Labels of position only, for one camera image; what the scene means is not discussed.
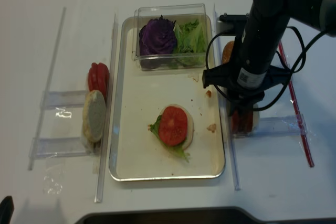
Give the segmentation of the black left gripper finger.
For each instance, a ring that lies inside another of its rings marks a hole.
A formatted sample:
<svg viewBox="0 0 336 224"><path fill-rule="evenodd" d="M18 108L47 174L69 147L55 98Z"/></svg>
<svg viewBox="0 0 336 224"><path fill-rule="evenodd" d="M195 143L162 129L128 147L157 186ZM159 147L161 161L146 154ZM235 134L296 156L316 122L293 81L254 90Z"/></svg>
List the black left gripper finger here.
<svg viewBox="0 0 336 224"><path fill-rule="evenodd" d="M14 212L12 196L6 196L0 204L0 224L10 224Z"/></svg>

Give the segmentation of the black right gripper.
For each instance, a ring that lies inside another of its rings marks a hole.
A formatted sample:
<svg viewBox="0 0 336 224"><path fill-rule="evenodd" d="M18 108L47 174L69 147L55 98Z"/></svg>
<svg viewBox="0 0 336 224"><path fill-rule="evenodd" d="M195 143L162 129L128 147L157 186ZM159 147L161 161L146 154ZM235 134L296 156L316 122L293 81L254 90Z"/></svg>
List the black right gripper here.
<svg viewBox="0 0 336 224"><path fill-rule="evenodd" d="M215 89L230 103L227 103L227 115L231 117L236 109L252 109L254 104L263 100L265 91L282 84L278 95L264 109L272 107L283 95L292 77L292 70L270 65L264 73L251 73L236 62L203 70L202 83ZM253 110L244 114L244 131L252 131Z"/></svg>

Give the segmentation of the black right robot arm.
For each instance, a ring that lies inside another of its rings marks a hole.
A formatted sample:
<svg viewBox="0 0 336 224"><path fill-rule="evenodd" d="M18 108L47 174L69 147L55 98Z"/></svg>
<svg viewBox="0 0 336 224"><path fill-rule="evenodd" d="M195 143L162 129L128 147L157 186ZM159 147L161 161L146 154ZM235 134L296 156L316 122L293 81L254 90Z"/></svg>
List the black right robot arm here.
<svg viewBox="0 0 336 224"><path fill-rule="evenodd" d="M305 65L311 44L302 44L291 68L271 65L290 19L315 28L319 37L333 37L335 0L253 0L245 27L235 36L229 62L204 70L203 86L214 86L228 101L233 133L251 132L265 91L277 85L286 88Z"/></svg>

